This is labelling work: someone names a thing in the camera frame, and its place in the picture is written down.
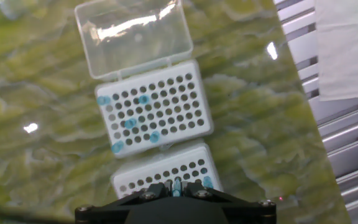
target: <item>white paper towel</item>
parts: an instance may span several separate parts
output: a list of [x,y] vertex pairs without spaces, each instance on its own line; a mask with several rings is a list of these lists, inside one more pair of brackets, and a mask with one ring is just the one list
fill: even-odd
[[358,98],[358,0],[316,0],[322,100]]

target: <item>marble countertop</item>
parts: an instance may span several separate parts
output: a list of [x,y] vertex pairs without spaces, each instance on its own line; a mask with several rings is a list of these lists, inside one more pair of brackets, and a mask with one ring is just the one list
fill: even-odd
[[[110,175],[155,153],[114,158],[80,3],[0,0],[0,206],[70,218],[114,201]],[[215,125],[204,140],[225,192],[277,202],[279,223],[350,223],[272,0],[184,8]]]

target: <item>blue pipette tip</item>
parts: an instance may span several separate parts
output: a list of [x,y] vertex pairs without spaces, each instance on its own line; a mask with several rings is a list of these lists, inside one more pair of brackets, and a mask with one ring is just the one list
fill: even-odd
[[209,187],[211,189],[214,188],[214,185],[212,184],[212,180],[209,176],[204,177],[203,185],[204,185],[204,187]]
[[110,103],[110,97],[108,96],[99,96],[98,99],[96,99],[96,102],[98,102],[98,105],[103,106]]
[[172,197],[180,197],[181,195],[181,184],[180,180],[176,179],[172,186]]
[[124,142],[123,141],[118,141],[115,144],[113,144],[111,146],[111,150],[113,153],[118,153],[119,151],[121,151],[121,149],[124,147]]
[[132,129],[136,125],[136,119],[131,118],[125,121],[125,128]]
[[139,103],[146,104],[149,102],[149,97],[147,95],[142,95],[139,97]]
[[160,133],[158,131],[154,131],[150,135],[150,142],[152,142],[152,143],[158,142],[159,139],[160,139]]

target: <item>clear plastic lid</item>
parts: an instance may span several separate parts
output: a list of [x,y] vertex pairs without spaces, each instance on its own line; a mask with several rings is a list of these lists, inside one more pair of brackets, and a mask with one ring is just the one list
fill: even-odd
[[110,80],[191,57],[181,0],[99,0],[75,8],[89,72]]

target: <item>metal rack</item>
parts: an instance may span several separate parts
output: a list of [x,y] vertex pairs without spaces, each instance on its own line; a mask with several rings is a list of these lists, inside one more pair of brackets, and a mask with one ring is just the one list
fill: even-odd
[[274,0],[352,222],[358,224],[358,98],[320,101],[314,0]]

